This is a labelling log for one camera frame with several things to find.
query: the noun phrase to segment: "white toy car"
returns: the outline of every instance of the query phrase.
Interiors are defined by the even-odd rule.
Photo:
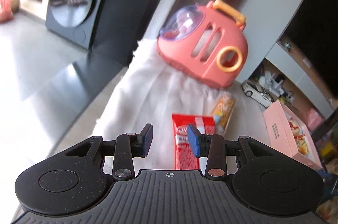
[[[253,84],[252,82],[244,81],[242,89],[247,97],[252,97],[266,108],[274,102],[270,93],[261,86]]]

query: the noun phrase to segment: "clear window cover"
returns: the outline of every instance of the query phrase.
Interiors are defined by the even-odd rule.
[[[197,9],[198,5],[183,7],[167,22],[159,35],[168,41],[176,41],[193,32],[201,23],[204,14]]]

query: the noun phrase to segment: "metal screw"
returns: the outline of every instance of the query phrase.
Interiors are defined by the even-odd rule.
[[[225,174],[225,172],[220,168],[212,168],[208,171],[209,175],[213,177],[219,177]]]
[[[115,175],[118,176],[118,177],[127,177],[127,176],[131,175],[131,171],[126,169],[126,168],[122,168],[122,169],[118,169],[115,172]]]

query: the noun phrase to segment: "white cloth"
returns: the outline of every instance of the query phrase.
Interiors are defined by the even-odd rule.
[[[225,138],[237,140],[240,135],[249,135],[269,144],[264,108],[246,97],[237,82],[227,90],[237,101]],[[153,142],[149,155],[134,158],[135,173],[140,169],[174,169],[172,113],[210,115],[222,93],[223,90],[211,89],[167,65],[156,51],[156,40],[143,40],[93,135],[113,140],[120,134],[139,133],[146,123],[151,123]],[[106,158],[105,173],[111,173],[112,164],[113,158]],[[228,173],[236,169],[235,161],[229,160]]]

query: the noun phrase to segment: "yellow handle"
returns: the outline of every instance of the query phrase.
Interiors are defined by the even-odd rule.
[[[232,66],[232,67],[225,67],[222,65],[221,63],[221,58],[222,58],[222,55],[227,52],[227,51],[234,51],[235,53],[237,53],[238,55],[238,60],[237,60],[237,63]],[[218,55],[217,55],[217,58],[216,58],[216,61],[217,61],[217,65],[218,67],[223,71],[223,72],[234,72],[236,70],[238,70],[243,62],[243,55],[242,55],[242,52],[239,50],[238,47],[235,47],[235,46],[227,46],[227,47],[224,47],[222,48]]]
[[[214,4],[212,5],[212,9],[213,10],[221,10],[221,11],[225,12],[226,14],[230,15],[231,17],[233,17],[235,19],[236,25],[238,27],[243,26],[242,30],[244,29],[246,18],[243,14],[238,12],[233,7],[229,6],[228,4],[224,3],[221,0],[216,0],[214,2]]]

